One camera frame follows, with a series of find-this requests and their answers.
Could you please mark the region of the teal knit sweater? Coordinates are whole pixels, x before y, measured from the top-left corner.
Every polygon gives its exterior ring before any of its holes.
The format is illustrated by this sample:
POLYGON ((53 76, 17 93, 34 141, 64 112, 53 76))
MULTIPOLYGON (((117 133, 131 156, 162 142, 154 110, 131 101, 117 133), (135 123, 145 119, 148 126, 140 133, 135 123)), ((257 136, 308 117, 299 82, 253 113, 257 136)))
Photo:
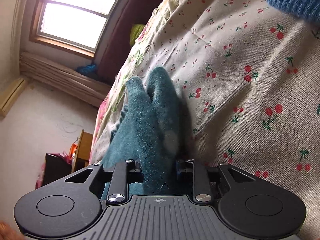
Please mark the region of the teal knit sweater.
POLYGON ((132 194, 170 195, 175 191, 174 166, 183 141, 182 99, 163 67, 153 69, 146 85, 134 76, 126 82, 127 104, 102 159, 105 169, 125 160, 140 163, 144 181, 132 194))

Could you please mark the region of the wooden side cabinet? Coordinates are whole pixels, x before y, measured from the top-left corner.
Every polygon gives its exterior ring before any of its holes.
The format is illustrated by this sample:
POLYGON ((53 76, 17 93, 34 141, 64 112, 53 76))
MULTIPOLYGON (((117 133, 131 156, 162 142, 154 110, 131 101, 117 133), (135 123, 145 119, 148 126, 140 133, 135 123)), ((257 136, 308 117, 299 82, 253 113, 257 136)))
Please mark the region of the wooden side cabinet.
POLYGON ((93 135, 91 133, 81 131, 80 138, 75 141, 78 143, 78 150, 75 157, 72 158, 72 173, 89 165, 92 140, 93 135))

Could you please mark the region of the orange object on cabinet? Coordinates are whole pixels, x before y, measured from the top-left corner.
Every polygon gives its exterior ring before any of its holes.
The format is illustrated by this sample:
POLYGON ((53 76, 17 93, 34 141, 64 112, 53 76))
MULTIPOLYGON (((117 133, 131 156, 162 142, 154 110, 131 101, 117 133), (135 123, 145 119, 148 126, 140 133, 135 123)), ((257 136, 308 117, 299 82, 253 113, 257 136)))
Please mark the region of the orange object on cabinet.
POLYGON ((78 143, 77 142, 72 143, 69 149, 69 155, 71 158, 75 157, 77 150, 78 150, 78 143))

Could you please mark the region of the cherry print bed sheet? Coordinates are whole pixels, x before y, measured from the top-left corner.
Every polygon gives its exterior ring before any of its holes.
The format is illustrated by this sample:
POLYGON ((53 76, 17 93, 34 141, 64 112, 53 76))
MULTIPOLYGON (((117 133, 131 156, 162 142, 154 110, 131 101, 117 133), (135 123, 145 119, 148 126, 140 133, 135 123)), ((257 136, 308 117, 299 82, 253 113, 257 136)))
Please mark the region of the cherry print bed sheet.
POLYGON ((302 239, 319 239, 319 24, 267 0, 164 0, 100 106, 90 161, 103 159, 126 81, 168 72, 187 107, 189 157, 226 161, 302 198, 302 239))

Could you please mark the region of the beige left curtain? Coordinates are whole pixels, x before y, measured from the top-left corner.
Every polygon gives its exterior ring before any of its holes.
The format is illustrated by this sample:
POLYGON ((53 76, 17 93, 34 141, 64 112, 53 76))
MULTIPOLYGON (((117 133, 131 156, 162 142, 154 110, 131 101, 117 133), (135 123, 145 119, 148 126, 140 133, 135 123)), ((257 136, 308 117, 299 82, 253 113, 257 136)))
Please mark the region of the beige left curtain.
POLYGON ((20 72, 28 78, 57 88, 95 107, 101 105, 111 89, 105 83, 28 52, 20 53, 20 72))

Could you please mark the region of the blue bag by curtain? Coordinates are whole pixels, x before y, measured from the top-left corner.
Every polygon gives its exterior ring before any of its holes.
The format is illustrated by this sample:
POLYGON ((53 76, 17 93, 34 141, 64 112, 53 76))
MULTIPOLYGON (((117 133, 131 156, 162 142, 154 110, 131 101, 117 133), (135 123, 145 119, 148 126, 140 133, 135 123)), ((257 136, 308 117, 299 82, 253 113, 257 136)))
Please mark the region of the blue bag by curtain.
POLYGON ((92 64, 87 66, 80 66, 76 68, 75 71, 83 76, 90 77, 96 80, 98 78, 97 69, 97 66, 95 64, 92 64))

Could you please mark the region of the green cloth bundle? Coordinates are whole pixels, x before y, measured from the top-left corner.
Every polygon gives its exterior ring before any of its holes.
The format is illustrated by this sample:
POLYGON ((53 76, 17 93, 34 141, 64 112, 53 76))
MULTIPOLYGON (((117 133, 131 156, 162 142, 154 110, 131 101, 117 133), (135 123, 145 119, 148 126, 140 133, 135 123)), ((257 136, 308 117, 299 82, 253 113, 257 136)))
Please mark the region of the green cloth bundle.
POLYGON ((133 46, 135 44, 136 39, 140 36, 144 29, 144 24, 134 24, 130 31, 130 46, 133 46))

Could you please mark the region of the wooden framed window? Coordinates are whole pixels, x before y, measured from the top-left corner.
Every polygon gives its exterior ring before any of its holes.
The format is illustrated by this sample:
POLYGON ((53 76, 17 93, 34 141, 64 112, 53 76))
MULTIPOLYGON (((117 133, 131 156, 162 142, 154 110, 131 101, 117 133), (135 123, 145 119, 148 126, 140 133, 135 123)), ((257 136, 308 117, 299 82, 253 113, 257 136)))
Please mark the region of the wooden framed window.
POLYGON ((92 59, 119 0, 36 0, 29 40, 92 59))

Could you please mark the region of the dark maroon headboard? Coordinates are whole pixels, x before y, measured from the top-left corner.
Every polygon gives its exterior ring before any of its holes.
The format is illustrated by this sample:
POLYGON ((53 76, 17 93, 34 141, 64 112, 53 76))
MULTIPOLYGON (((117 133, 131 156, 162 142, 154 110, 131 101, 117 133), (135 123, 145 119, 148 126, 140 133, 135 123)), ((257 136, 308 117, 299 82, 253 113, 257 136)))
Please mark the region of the dark maroon headboard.
POLYGON ((132 45, 131 29, 136 24, 146 25, 152 12, 163 0, 128 0, 121 10, 115 28, 108 38, 102 59, 97 63, 97 75, 101 81, 112 85, 126 61, 132 45))

